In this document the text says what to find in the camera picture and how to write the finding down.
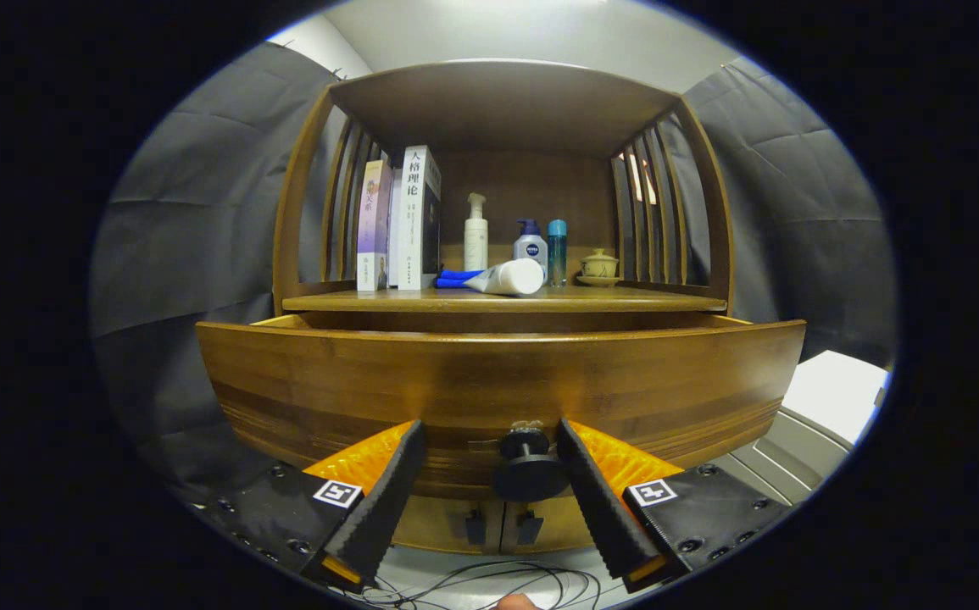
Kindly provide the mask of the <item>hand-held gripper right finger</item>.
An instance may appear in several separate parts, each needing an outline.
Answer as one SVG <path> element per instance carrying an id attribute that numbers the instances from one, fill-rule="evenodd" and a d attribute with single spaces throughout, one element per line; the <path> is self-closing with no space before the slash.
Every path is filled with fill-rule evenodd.
<path id="1" fill-rule="evenodd" d="M 716 563 L 790 509 L 721 466 L 675 466 L 568 419 L 556 449 L 595 548 L 628 593 Z"/>

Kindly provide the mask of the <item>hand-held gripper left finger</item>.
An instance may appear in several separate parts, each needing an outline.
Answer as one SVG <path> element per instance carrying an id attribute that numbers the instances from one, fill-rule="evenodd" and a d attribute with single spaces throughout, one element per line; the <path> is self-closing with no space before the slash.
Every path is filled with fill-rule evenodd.
<path id="1" fill-rule="evenodd" d="M 236 543 L 341 591 L 376 584 L 426 456 L 419 419 L 358 441 L 306 469 L 278 463 L 201 503 Z"/>

